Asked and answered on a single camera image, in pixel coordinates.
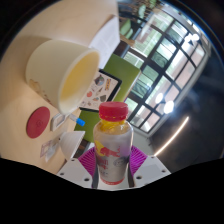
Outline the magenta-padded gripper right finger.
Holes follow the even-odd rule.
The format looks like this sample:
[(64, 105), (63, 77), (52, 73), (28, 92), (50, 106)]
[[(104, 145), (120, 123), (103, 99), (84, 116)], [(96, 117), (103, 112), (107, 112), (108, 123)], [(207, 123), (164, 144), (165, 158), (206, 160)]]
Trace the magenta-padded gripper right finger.
[(156, 156), (148, 156), (137, 147), (132, 147), (128, 174), (131, 187), (140, 188), (170, 174), (171, 172)]

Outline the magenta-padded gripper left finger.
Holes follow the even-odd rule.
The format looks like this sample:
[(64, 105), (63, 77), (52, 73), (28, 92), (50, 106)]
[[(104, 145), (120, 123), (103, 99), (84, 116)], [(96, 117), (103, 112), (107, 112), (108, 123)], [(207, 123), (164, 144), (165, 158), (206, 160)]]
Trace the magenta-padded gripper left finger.
[(99, 175), (94, 148), (90, 148), (79, 158), (70, 159), (57, 175), (81, 187), (96, 189)]

